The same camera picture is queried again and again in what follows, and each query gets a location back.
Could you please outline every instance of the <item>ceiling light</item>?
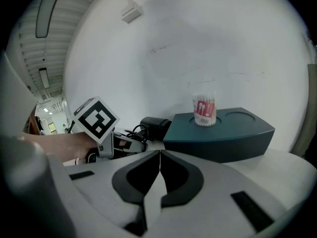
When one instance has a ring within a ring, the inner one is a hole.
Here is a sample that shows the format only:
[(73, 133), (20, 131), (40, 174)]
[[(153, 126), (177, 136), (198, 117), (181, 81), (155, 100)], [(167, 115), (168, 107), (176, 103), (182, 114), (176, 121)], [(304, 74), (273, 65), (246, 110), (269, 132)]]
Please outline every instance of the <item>ceiling light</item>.
[(42, 80), (42, 83), (44, 85), (44, 88), (49, 88), (50, 87), (50, 83), (49, 83), (49, 78), (48, 78), (48, 71), (46, 70), (46, 68), (42, 68), (39, 69), (39, 73), (40, 73), (40, 77)]

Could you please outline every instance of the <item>black slot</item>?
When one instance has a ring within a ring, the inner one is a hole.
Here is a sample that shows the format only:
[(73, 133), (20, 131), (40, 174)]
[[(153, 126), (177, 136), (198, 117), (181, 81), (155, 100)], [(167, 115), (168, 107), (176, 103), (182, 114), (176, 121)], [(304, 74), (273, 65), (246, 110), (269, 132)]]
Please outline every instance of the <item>black slot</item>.
[(92, 172), (92, 171), (84, 171), (84, 172), (80, 172), (80, 173), (76, 173), (76, 174), (69, 175), (69, 177), (70, 177), (72, 180), (76, 180), (76, 179), (80, 179), (80, 178), (92, 176), (92, 175), (94, 175), (94, 174), (95, 174), (95, 173)]
[(231, 197), (257, 232), (273, 223), (273, 220), (244, 191), (231, 194)]

